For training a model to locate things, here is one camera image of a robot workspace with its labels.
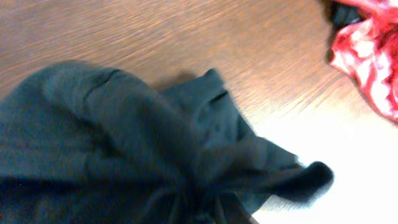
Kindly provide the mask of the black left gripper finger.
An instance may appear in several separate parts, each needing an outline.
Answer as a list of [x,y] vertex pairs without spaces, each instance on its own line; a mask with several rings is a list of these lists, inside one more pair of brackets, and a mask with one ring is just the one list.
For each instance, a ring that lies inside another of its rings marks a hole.
[[217,224],[259,224],[242,206],[235,194],[222,194],[217,200]]

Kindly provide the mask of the dark green t-shirt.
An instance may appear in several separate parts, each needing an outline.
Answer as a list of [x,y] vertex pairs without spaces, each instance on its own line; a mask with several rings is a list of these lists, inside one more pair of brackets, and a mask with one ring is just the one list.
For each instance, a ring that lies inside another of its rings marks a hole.
[[321,162],[256,136],[216,70],[157,91],[117,68],[67,61],[1,101],[2,223],[217,223],[235,194],[311,201]]

